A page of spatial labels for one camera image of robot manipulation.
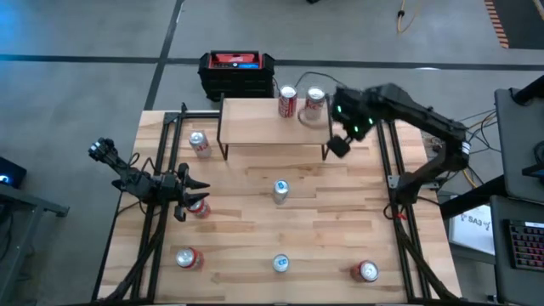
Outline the red strawberry Fanta can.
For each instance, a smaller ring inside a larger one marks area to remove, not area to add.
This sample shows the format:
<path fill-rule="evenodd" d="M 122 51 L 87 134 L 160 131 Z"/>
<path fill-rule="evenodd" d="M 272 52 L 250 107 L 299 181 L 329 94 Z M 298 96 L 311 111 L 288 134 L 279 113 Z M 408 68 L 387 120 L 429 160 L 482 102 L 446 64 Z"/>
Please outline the red strawberry Fanta can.
<path fill-rule="evenodd" d="M 187 210 L 194 214 L 196 218 L 207 218 L 211 213 L 211 207 L 205 199 L 197 201 L 195 204 L 188 207 Z"/>
<path fill-rule="evenodd" d="M 204 264 L 203 253 L 193 247 L 180 249 L 175 259 L 178 266 L 182 269 L 200 269 Z"/>

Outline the silver Diet Coke can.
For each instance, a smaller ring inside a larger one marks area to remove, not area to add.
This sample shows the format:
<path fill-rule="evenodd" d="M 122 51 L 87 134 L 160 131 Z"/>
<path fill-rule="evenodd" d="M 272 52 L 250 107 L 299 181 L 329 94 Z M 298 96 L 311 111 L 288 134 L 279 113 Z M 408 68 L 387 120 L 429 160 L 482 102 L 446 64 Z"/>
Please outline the silver Diet Coke can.
<path fill-rule="evenodd" d="M 190 146 L 199 158 L 208 158 L 212 154 L 212 148 L 203 131 L 195 131 L 189 136 Z"/>
<path fill-rule="evenodd" d="M 310 121 L 319 120 L 325 102 L 326 94 L 322 88 L 316 86 L 308 88 L 304 106 L 306 119 Z"/>

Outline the grey metal table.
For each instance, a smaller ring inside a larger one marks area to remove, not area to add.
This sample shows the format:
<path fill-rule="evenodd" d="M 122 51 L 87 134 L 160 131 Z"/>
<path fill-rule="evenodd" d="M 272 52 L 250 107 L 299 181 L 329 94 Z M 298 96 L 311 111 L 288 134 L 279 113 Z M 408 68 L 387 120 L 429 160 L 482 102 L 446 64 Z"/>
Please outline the grey metal table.
<path fill-rule="evenodd" d="M 0 264 L 0 306 L 6 306 L 43 214 L 51 212 L 55 213 L 57 217 L 63 218 L 68 214 L 70 208 L 26 194 L 22 190 L 5 184 L 0 184 L 0 200 L 7 202 L 12 210 L 30 211 L 28 223 L 22 230 L 19 239 L 10 246 L 7 257 L 3 260 L 3 268 Z"/>

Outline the grey computer desk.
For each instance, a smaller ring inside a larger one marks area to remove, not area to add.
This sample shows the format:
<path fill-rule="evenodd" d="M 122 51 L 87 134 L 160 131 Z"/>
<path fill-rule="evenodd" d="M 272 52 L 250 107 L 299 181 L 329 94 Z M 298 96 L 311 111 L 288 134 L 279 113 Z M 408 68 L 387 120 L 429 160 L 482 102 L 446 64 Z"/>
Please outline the grey computer desk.
<path fill-rule="evenodd" d="M 544 223 L 544 205 L 493 195 L 490 198 L 490 211 L 498 301 L 522 306 L 544 306 L 544 272 L 512 267 L 505 231 L 507 219 Z"/>

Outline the black table beam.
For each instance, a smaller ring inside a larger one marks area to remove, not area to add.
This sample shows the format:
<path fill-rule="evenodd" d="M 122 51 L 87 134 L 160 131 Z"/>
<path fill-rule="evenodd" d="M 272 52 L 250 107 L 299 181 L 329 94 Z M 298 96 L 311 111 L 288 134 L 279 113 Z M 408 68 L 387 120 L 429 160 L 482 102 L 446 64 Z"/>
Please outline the black table beam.
<path fill-rule="evenodd" d="M 441 216 L 443 219 L 454 218 L 468 210 L 488 203 L 492 196 L 507 196 L 503 175 L 442 203 L 439 206 Z"/>

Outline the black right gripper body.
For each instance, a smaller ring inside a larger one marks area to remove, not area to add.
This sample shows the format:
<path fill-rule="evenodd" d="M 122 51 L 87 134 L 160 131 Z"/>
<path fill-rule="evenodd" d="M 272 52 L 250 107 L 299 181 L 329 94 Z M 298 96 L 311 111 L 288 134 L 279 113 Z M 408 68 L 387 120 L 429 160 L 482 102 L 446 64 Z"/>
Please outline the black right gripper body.
<path fill-rule="evenodd" d="M 340 123 L 346 132 L 344 137 L 335 134 L 326 143 L 337 157 L 345 157 L 353 141 L 362 141 L 375 125 L 368 106 L 371 93 L 354 88 L 337 87 L 331 104 L 331 119 Z"/>

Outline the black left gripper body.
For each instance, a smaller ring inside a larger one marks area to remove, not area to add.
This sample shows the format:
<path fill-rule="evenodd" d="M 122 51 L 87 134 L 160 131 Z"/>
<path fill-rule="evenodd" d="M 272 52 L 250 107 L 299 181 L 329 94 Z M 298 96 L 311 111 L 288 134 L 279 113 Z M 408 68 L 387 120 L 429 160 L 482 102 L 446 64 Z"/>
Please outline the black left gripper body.
<path fill-rule="evenodd" d="M 177 202 L 174 207 L 173 216 L 179 221 L 186 219 L 185 208 L 189 206 L 189 196 L 186 191 L 186 182 L 188 178 L 189 166 L 187 163 L 178 165 L 177 172 L 166 173 L 162 176 L 160 188 L 158 191 L 158 200 L 162 211 L 167 212 L 170 203 Z"/>

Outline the red and black Coca-Cola can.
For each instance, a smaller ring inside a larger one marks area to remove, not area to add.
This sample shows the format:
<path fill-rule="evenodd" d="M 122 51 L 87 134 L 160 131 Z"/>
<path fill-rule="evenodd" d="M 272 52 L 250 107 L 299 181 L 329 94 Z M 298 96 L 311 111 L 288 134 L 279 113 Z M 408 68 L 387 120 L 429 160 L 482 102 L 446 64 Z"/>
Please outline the red and black Coca-Cola can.
<path fill-rule="evenodd" d="M 349 270 L 350 276 L 358 282 L 374 282 L 378 279 L 379 269 L 370 260 L 361 261 Z"/>

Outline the black desk device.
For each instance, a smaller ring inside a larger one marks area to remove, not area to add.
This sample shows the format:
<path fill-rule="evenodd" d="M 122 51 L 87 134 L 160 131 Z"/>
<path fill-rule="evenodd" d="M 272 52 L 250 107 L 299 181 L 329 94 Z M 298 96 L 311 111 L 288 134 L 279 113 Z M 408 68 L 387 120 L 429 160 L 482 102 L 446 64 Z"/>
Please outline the black desk device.
<path fill-rule="evenodd" d="M 526 177 L 539 179 L 544 184 L 544 141 L 534 146 L 533 156 L 535 165 L 524 168 L 522 174 Z"/>

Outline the white SA3 sign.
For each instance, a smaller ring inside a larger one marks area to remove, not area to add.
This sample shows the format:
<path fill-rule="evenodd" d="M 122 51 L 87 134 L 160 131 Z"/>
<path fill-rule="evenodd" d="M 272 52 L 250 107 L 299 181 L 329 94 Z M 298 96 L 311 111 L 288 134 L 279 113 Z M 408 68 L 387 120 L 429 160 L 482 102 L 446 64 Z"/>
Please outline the white SA3 sign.
<path fill-rule="evenodd" d="M 450 218 L 449 242 L 494 256 L 490 207 L 482 205 Z"/>

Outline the black mat with striped edge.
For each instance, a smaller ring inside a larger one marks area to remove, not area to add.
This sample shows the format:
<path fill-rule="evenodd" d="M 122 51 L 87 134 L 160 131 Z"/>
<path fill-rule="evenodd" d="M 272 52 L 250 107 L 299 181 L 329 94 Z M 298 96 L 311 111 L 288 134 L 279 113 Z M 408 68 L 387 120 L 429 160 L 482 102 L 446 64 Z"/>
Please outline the black mat with striped edge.
<path fill-rule="evenodd" d="M 499 44 L 544 50 L 544 0 L 484 0 Z"/>

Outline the black backlit keyboard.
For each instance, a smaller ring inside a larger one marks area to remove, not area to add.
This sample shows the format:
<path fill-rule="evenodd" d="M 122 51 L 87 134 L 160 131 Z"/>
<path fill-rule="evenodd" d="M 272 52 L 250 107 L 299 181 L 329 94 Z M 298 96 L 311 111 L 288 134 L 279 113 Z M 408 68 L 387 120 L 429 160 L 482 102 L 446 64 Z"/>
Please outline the black backlit keyboard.
<path fill-rule="evenodd" d="M 544 272 L 544 223 L 507 219 L 505 231 L 512 267 Z"/>

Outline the black aluminium table frame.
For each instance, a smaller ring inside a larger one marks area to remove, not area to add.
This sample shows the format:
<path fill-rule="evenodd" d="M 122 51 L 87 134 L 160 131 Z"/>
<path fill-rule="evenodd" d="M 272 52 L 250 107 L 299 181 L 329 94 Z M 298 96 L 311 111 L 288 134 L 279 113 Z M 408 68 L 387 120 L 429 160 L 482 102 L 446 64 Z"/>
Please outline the black aluminium table frame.
<path fill-rule="evenodd" d="M 217 137 L 218 115 L 183 120 L 180 136 L 165 111 L 140 117 L 135 150 L 152 157 L 160 145 L 178 146 L 177 159 L 190 175 L 210 184 L 211 214 L 184 222 L 167 220 L 158 271 L 145 266 L 139 299 L 158 303 L 403 303 L 405 272 L 393 224 L 386 219 L 388 188 L 381 144 L 387 129 L 372 130 L 343 159 L 321 159 L 317 145 L 233 146 L 197 158 L 188 137 L 202 130 Z M 167 139 L 162 142 L 161 135 Z M 273 199 L 276 180 L 290 186 L 282 205 Z M 182 269 L 177 252 L 203 253 L 200 269 Z M 290 260 L 287 272 L 273 269 L 277 254 Z M 370 260 L 374 282 L 355 281 L 349 270 Z"/>

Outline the black device with blue light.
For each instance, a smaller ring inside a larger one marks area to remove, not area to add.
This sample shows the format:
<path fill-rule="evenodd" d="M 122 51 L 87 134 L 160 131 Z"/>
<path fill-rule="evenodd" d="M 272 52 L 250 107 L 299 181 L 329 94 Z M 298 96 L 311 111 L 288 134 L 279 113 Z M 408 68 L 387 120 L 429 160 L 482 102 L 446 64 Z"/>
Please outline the black device with blue light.
<path fill-rule="evenodd" d="M 0 156 L 0 184 L 19 189 L 26 174 L 25 168 Z"/>

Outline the wooden shelf with black legs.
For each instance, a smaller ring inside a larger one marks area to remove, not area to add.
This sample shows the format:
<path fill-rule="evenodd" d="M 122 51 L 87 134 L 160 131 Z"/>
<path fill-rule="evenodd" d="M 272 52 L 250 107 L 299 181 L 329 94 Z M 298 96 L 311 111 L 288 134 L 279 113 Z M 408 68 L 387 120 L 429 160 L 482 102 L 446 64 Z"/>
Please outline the wooden shelf with black legs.
<path fill-rule="evenodd" d="M 229 148 L 254 145 L 318 145 L 321 159 L 329 153 L 326 142 L 332 137 L 329 105 L 324 105 L 320 118 L 309 121 L 305 117 L 305 100 L 297 101 L 293 117 L 279 115 L 277 98 L 220 100 L 217 142 L 225 160 Z"/>

